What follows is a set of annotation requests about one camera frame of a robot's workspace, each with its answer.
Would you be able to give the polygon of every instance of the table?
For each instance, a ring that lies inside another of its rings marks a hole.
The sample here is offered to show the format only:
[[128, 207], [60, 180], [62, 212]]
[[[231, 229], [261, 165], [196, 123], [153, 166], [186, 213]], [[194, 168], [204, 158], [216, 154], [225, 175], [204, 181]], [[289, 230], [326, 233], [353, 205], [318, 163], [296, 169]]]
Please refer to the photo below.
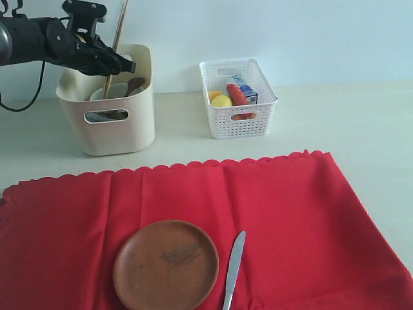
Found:
[[2, 110], [0, 192], [45, 176], [321, 150], [332, 153], [412, 273], [413, 81], [275, 91], [270, 132], [226, 140], [212, 138], [200, 92], [155, 95], [155, 142], [141, 152], [101, 158], [81, 151], [57, 99], [39, 100], [22, 113]]

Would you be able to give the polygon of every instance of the brown plate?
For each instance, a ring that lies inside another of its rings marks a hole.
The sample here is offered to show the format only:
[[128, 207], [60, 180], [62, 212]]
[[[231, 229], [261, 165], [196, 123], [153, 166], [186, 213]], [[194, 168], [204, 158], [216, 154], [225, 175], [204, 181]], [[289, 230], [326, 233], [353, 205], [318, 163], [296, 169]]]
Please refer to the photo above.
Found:
[[214, 243], [182, 221], [150, 224], [119, 252], [114, 285], [130, 310], [191, 310], [202, 304], [218, 276]]

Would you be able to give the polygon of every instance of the red tablecloth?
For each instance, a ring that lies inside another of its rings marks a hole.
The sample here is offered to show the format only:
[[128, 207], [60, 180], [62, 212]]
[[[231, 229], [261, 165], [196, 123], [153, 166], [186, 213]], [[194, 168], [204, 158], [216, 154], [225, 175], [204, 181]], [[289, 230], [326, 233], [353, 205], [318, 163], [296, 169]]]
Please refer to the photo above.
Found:
[[220, 257], [200, 309], [221, 309], [247, 231], [232, 310], [412, 310], [413, 281], [329, 153], [24, 181], [0, 200], [0, 309], [124, 309], [112, 283], [149, 223], [203, 228]]

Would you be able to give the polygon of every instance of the wooden stick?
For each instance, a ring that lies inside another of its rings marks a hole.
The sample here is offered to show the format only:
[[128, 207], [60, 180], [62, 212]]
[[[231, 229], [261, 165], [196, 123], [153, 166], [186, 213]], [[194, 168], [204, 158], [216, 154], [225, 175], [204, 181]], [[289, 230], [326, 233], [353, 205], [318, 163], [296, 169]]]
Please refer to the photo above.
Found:
[[[128, 6], [128, 0], [125, 0], [122, 6], [121, 15], [119, 16], [119, 21], [117, 23], [117, 29], [116, 29], [116, 35], [115, 35], [115, 39], [112, 45], [112, 48], [115, 53], [117, 52], [117, 48], [119, 46], [119, 40], [121, 38], [123, 21], [125, 19], [125, 13], [126, 13], [127, 6]], [[109, 75], [108, 77], [106, 77], [105, 86], [103, 88], [103, 99], [107, 99], [109, 96], [110, 84], [112, 84], [112, 75]]]

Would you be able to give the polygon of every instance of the white plastic bin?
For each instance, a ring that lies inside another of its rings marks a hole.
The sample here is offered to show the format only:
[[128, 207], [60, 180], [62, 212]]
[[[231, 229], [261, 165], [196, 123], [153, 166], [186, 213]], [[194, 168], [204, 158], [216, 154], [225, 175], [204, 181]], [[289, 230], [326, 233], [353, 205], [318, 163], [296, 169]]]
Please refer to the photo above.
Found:
[[[137, 152], [155, 139], [150, 49], [143, 45], [121, 45], [118, 53], [129, 55], [137, 63], [136, 72], [113, 76], [112, 84], [127, 83], [139, 76], [146, 79], [144, 91], [127, 98], [90, 101], [90, 96], [105, 84], [105, 77], [86, 76], [72, 69], [65, 70], [56, 89], [83, 151], [93, 156]], [[89, 112], [117, 109], [126, 110], [127, 118], [102, 123], [86, 119]]]
[[[262, 136], [269, 131], [278, 98], [255, 59], [204, 61], [199, 64], [199, 68], [208, 122], [215, 139]], [[221, 90], [225, 94], [227, 77], [232, 74], [240, 74], [245, 83], [258, 93], [257, 105], [216, 108], [210, 104], [208, 92]], [[237, 121], [232, 119], [232, 116], [245, 113], [255, 113], [256, 117]]]

